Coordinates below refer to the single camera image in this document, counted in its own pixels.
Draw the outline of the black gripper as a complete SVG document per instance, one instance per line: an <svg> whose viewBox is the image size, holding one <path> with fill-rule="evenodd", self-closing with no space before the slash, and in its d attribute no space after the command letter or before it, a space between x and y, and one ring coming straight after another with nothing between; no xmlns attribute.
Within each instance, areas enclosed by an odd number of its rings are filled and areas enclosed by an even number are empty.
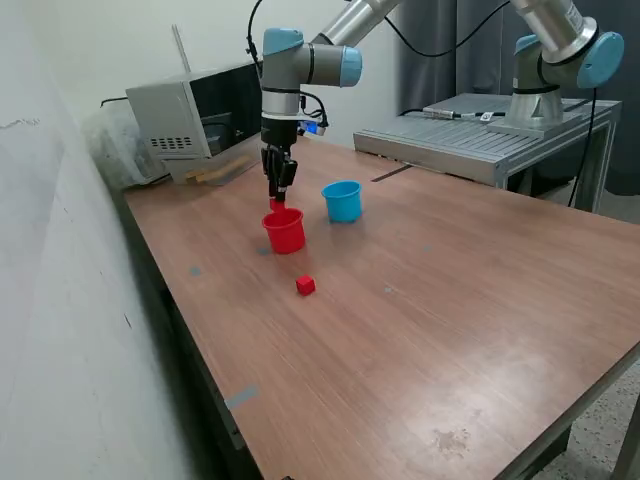
<svg viewBox="0 0 640 480"><path fill-rule="evenodd" d="M271 146L290 148L297 138L296 119L261 119L261 140L267 145L261 149L263 172L268 180L269 197L276 198L277 202L285 202L286 192L294 182L298 163L287 158L280 162L279 151Z"/></svg>

